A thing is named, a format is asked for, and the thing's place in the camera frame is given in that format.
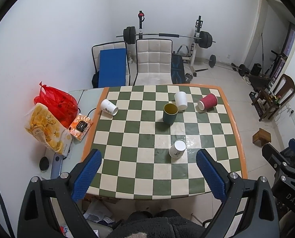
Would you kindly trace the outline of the green checkered table mat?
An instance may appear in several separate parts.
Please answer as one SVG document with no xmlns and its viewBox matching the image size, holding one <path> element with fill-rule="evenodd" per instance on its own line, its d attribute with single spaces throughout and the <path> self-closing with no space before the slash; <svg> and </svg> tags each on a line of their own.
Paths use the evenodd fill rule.
<svg viewBox="0 0 295 238">
<path fill-rule="evenodd" d="M 88 193 L 116 199 L 170 199 L 199 195 L 210 188 L 196 165 L 204 148 L 229 172 L 247 176 L 243 146 L 227 98 L 213 85 L 138 85 L 107 88 L 118 107 L 112 116 L 101 110 L 91 149 L 102 164 Z M 175 122 L 163 122 L 163 107 L 184 91 L 188 107 Z M 213 93 L 218 104 L 201 111 L 197 102 Z M 186 143 L 181 158 L 169 156 L 176 140 Z"/>
</svg>

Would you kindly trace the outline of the black speaker box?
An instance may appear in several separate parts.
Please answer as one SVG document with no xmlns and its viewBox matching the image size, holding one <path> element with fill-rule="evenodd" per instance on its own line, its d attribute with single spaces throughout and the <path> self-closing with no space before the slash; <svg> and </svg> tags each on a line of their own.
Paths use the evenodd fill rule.
<svg viewBox="0 0 295 238">
<path fill-rule="evenodd" d="M 252 76 L 259 76 L 262 70 L 262 65 L 259 63 L 255 63 L 250 71 Z"/>
</svg>

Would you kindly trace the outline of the plain white paper cup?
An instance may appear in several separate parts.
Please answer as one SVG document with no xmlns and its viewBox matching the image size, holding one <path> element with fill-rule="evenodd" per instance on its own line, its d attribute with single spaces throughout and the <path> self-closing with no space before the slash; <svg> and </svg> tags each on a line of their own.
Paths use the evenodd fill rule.
<svg viewBox="0 0 295 238">
<path fill-rule="evenodd" d="M 179 111 L 184 111 L 188 107 L 187 94 L 179 91 L 174 95 L 175 103 Z"/>
</svg>

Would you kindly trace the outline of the blue phone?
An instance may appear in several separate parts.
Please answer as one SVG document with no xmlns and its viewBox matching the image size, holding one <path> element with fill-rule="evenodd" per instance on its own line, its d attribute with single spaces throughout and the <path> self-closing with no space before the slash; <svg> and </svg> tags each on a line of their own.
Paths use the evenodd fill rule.
<svg viewBox="0 0 295 238">
<path fill-rule="evenodd" d="M 51 179 L 56 179 L 61 174 L 61 167 L 64 157 L 59 154 L 54 154 L 51 169 Z"/>
</svg>

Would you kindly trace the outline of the black round lid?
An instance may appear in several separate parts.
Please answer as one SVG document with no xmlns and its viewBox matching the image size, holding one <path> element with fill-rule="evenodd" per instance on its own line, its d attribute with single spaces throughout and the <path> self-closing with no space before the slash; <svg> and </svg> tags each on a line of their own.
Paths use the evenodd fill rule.
<svg viewBox="0 0 295 238">
<path fill-rule="evenodd" d="M 49 169 L 49 160 L 47 157 L 42 157 L 39 161 L 39 169 L 41 171 L 47 171 Z"/>
</svg>

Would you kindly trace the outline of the brown wooden chair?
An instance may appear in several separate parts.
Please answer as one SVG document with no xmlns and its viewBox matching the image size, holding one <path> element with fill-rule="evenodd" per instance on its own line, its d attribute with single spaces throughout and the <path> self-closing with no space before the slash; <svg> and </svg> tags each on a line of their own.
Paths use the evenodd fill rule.
<svg viewBox="0 0 295 238">
<path fill-rule="evenodd" d="M 279 109 L 285 106 L 295 95 L 295 83 L 286 74 L 282 74 L 279 82 L 273 90 L 269 88 L 257 88 L 257 92 L 250 92 L 252 104 L 259 116 L 259 121 L 266 117 L 270 120 Z"/>
</svg>

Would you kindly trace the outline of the dark green yellow-lined cup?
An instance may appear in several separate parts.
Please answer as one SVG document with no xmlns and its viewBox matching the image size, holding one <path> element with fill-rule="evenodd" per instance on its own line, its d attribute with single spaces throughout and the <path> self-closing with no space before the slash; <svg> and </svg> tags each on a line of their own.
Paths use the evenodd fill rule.
<svg viewBox="0 0 295 238">
<path fill-rule="evenodd" d="M 167 103 L 163 107 L 163 122 L 167 125 L 172 125 L 175 122 L 176 115 L 178 113 L 178 108 L 173 103 Z"/>
</svg>

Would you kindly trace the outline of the small wooden stool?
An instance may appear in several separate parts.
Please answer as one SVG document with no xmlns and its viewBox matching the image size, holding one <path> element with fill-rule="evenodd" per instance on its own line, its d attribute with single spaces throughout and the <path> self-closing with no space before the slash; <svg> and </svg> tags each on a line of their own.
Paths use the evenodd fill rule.
<svg viewBox="0 0 295 238">
<path fill-rule="evenodd" d="M 252 143 L 259 147 L 263 147 L 264 145 L 271 143 L 270 132 L 259 128 L 258 132 L 252 136 Z"/>
</svg>

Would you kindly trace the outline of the white paper cup lying left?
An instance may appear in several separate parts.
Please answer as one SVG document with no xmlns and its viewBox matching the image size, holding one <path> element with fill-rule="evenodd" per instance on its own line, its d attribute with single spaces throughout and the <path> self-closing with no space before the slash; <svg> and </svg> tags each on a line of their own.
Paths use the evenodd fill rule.
<svg viewBox="0 0 295 238">
<path fill-rule="evenodd" d="M 113 104 L 111 101 L 109 101 L 108 99 L 104 99 L 101 102 L 100 108 L 103 112 L 106 112 L 112 116 L 116 115 L 118 112 L 118 107 L 115 104 Z"/>
</svg>

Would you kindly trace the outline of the orange wet wipes pack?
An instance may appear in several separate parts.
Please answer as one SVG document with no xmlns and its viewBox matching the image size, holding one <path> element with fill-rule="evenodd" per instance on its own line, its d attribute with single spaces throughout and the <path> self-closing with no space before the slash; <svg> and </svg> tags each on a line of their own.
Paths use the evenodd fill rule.
<svg viewBox="0 0 295 238">
<path fill-rule="evenodd" d="M 92 120 L 88 116 L 78 114 L 68 127 L 68 131 L 75 139 L 82 141 L 91 126 Z"/>
</svg>

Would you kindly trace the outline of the white weight bench rack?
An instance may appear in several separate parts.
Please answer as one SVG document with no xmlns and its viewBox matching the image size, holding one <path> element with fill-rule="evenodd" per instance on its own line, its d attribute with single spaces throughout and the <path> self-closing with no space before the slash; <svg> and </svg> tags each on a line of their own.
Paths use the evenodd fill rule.
<svg viewBox="0 0 295 238">
<path fill-rule="evenodd" d="M 138 13 L 138 18 L 139 18 L 139 33 L 143 33 L 143 22 L 145 20 L 145 15 L 144 13 L 140 10 Z M 194 36 L 199 36 L 199 33 L 201 31 L 203 24 L 203 20 L 201 19 L 201 15 L 198 16 L 198 19 L 196 20 L 195 23 L 195 31 L 194 31 Z M 196 57 L 196 51 L 197 51 L 197 45 L 195 41 L 192 41 L 191 46 L 190 46 L 190 56 L 185 56 L 183 59 L 187 62 L 191 73 L 193 74 L 194 77 L 197 77 L 196 70 L 194 69 L 194 62 L 195 62 L 195 57 Z"/>
</svg>

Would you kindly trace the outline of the grey side table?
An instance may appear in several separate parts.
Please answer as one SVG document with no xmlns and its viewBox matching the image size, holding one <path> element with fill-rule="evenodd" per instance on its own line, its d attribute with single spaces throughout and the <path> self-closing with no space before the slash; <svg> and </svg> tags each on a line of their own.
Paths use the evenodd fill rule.
<svg viewBox="0 0 295 238">
<path fill-rule="evenodd" d="M 42 179 L 57 177 L 63 172 L 70 172 L 77 163 L 82 162 L 91 151 L 96 125 L 101 116 L 101 102 L 107 97 L 107 88 L 70 91 L 84 117 L 90 118 L 92 124 L 86 128 L 82 140 L 78 140 L 69 130 L 60 128 L 59 137 L 55 138 L 62 149 L 58 153 L 47 147 L 45 156 L 49 160 L 49 168 L 41 172 Z"/>
</svg>

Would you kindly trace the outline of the white calligraphy paper cup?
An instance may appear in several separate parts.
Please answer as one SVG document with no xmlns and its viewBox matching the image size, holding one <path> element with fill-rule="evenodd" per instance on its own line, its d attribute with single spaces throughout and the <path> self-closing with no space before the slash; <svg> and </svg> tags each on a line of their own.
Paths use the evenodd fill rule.
<svg viewBox="0 0 295 238">
<path fill-rule="evenodd" d="M 175 160 L 182 157 L 186 150 L 186 143 L 182 139 L 178 139 L 169 149 L 169 156 Z"/>
</svg>

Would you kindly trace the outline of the red plastic bag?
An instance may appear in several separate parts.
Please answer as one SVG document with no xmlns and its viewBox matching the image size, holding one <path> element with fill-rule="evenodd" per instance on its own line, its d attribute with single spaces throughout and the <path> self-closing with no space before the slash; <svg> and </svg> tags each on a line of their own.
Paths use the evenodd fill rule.
<svg viewBox="0 0 295 238">
<path fill-rule="evenodd" d="M 76 99 L 70 94 L 39 83 L 39 95 L 34 98 L 34 103 L 43 104 L 56 117 L 56 119 L 68 128 L 78 114 Z"/>
</svg>

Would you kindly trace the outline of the white padded chair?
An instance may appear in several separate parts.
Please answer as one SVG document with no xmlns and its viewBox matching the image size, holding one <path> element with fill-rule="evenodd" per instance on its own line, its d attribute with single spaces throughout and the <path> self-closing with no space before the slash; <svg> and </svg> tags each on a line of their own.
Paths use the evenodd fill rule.
<svg viewBox="0 0 295 238">
<path fill-rule="evenodd" d="M 135 52 L 137 74 L 134 85 L 172 84 L 172 40 L 138 39 Z"/>
</svg>

